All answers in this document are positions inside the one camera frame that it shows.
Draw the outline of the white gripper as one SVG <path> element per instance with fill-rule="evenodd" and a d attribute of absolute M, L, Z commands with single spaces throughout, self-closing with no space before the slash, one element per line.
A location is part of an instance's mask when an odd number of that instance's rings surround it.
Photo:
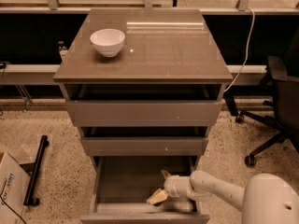
<path fill-rule="evenodd" d="M 168 195 L 171 198 L 187 197 L 191 189 L 188 176 L 171 175 L 168 171 L 161 171 L 164 179 L 164 189 L 157 189 L 148 199 L 147 204 L 155 205 L 164 202 Z"/>

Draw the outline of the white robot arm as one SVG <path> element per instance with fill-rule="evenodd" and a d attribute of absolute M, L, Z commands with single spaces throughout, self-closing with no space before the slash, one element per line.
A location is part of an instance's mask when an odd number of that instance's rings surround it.
<path fill-rule="evenodd" d="M 189 176 L 170 175 L 166 170 L 162 174 L 164 187 L 147 199 L 148 204 L 168 197 L 203 202 L 214 194 L 242 213 L 242 224 L 299 224 L 299 195 L 276 175 L 255 175 L 242 188 L 199 170 Z"/>

